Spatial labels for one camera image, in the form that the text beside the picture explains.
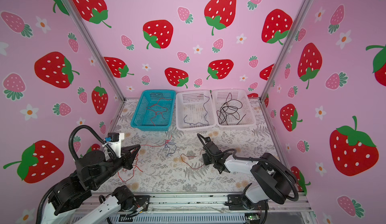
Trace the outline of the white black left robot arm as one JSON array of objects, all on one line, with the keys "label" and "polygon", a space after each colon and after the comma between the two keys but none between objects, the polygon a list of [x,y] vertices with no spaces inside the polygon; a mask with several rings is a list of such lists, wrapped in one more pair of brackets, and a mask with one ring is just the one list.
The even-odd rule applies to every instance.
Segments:
[{"label": "white black left robot arm", "polygon": [[[103,151],[95,150],[78,157],[74,149],[76,133],[81,129],[88,130],[107,148],[109,159]],[[90,126],[80,125],[70,134],[69,151],[74,159],[76,170],[67,178],[52,186],[42,197],[36,215],[38,224],[67,224],[75,211],[92,192],[117,174],[121,169],[133,169],[135,157],[141,146],[121,146],[119,133],[109,133],[102,139]]]}]

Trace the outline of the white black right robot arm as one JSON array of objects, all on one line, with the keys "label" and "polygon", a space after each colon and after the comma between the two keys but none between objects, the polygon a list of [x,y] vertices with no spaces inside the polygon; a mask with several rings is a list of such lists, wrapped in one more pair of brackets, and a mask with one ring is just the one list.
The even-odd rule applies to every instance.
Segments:
[{"label": "white black right robot arm", "polygon": [[255,183],[248,184],[236,200],[229,200],[230,208],[253,210],[259,202],[273,202],[283,205],[285,201],[298,201],[297,178],[270,153],[260,158],[246,158],[235,155],[235,150],[212,153],[206,150],[202,155],[205,165],[213,165],[220,174],[243,173],[251,175]]}]

